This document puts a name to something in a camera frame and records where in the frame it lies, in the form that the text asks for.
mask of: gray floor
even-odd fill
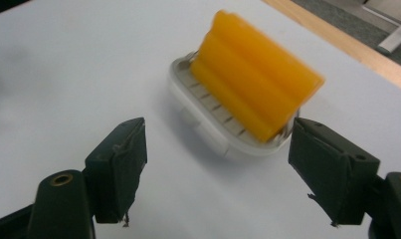
[[[366,11],[363,0],[292,1],[373,49],[397,28]],[[401,46],[388,57],[401,65]]]

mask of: bolt hole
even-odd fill
[[[360,154],[355,155],[355,157],[358,158],[358,159],[360,159],[360,160],[365,160],[365,159],[366,159],[365,156],[360,155]]]
[[[65,185],[73,180],[73,176],[69,173],[67,174],[60,174],[51,181],[51,185],[53,186],[62,186]]]

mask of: soap dish ridge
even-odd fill
[[[266,157],[280,149],[291,137],[294,118],[267,142],[253,137],[190,72],[196,52],[175,60],[169,70],[169,89],[185,121],[218,154],[231,159]]]

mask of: wooden trim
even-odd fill
[[[401,66],[331,26],[290,0],[263,0],[320,38],[401,88]]]

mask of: white table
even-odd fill
[[[302,108],[401,171],[401,90],[260,1],[32,1],[0,14],[0,217],[84,159],[120,122],[145,117],[148,160],[130,227],[98,238],[367,238],[329,226],[288,165],[216,156],[171,105],[170,63],[196,50],[219,9],[237,12],[326,77]]]

